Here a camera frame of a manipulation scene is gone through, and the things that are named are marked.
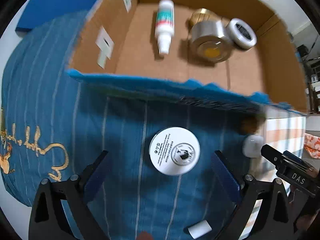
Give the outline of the white jar black lid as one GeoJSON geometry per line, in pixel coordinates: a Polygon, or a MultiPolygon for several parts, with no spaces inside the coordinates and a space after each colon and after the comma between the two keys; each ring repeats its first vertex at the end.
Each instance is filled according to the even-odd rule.
{"type": "Polygon", "coordinates": [[[226,30],[230,38],[244,50],[249,50],[257,44],[253,29],[239,18],[231,19],[226,30]]]}

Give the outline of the white floss case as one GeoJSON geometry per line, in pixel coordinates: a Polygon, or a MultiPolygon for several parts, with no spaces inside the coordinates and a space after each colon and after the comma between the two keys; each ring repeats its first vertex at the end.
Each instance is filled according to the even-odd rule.
{"type": "Polygon", "coordinates": [[[242,152],[248,158],[259,158],[261,156],[261,148],[264,145],[264,139],[260,135],[248,135],[245,137],[242,152]]]}

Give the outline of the orange white cloth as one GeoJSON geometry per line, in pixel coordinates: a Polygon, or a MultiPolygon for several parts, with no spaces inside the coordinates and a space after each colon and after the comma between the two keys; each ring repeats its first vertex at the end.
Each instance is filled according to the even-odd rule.
{"type": "Polygon", "coordinates": [[[320,159],[320,137],[305,133],[304,148],[311,158],[320,159]]]}

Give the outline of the open cardboard box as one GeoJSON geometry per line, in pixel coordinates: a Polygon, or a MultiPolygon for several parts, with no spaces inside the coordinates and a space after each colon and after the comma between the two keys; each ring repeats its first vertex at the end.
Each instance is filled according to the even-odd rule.
{"type": "Polygon", "coordinates": [[[179,101],[203,107],[270,104],[308,111],[305,76],[286,25],[259,0],[172,0],[175,34],[160,56],[155,22],[161,0],[98,0],[85,17],[71,54],[69,76],[117,96],[179,101]],[[190,49],[192,13],[205,8],[246,22],[257,36],[249,50],[233,45],[229,59],[212,63],[190,49]]]}

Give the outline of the blue foam cushion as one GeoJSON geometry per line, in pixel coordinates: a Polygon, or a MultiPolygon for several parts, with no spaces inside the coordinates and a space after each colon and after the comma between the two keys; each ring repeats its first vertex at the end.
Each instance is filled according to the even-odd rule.
{"type": "Polygon", "coordinates": [[[29,0],[16,26],[17,32],[34,28],[65,14],[89,10],[97,0],[29,0]]]}

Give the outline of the brown walnut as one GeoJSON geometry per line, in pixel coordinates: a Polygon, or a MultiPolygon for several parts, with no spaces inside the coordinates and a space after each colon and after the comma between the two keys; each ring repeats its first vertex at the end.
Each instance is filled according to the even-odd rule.
{"type": "Polygon", "coordinates": [[[239,126],[239,133],[242,135],[256,134],[259,132],[261,121],[256,118],[242,120],[239,126]]]}

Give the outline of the small white cylinder bottle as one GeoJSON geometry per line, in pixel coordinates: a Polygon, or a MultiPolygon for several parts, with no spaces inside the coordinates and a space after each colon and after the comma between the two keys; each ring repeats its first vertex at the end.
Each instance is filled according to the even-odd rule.
{"type": "Polygon", "coordinates": [[[198,239],[212,231],[212,227],[207,220],[202,220],[188,228],[188,232],[193,239],[198,239]]]}

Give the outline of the white glue tube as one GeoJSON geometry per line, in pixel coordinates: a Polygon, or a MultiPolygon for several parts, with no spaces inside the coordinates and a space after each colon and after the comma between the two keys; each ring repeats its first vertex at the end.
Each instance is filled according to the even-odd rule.
{"type": "Polygon", "coordinates": [[[155,38],[160,56],[169,54],[172,38],[175,34],[174,3],[172,0],[161,0],[155,22],[155,38]]]}

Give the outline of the silver tape roll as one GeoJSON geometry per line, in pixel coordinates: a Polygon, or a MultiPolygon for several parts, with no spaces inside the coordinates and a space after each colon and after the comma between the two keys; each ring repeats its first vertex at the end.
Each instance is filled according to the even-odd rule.
{"type": "Polygon", "coordinates": [[[230,58],[233,42],[221,20],[201,21],[191,29],[190,49],[203,60],[219,63],[230,58]]]}

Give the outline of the blue striped blanket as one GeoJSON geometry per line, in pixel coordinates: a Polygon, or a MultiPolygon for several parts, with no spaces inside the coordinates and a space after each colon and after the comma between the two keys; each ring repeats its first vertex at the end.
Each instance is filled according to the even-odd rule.
{"type": "Polygon", "coordinates": [[[105,181],[89,209],[111,239],[189,239],[187,227],[207,220],[212,239],[234,204],[218,181],[212,154],[220,150],[236,176],[249,172],[242,153],[241,113],[163,101],[112,98],[78,82],[65,71],[86,13],[56,18],[30,32],[4,68],[2,109],[5,188],[31,206],[43,178],[66,180],[107,150],[105,181]],[[149,157],[153,136],[183,127],[197,137],[196,166],[181,176],[158,172],[149,157]]]}

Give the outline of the gold round tin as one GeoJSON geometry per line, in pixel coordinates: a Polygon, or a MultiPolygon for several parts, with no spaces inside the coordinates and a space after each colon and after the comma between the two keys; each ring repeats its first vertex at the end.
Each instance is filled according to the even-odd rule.
{"type": "Polygon", "coordinates": [[[203,21],[219,21],[221,20],[221,16],[215,14],[214,12],[201,8],[195,10],[189,20],[189,25],[193,27],[195,24],[203,21]]]}

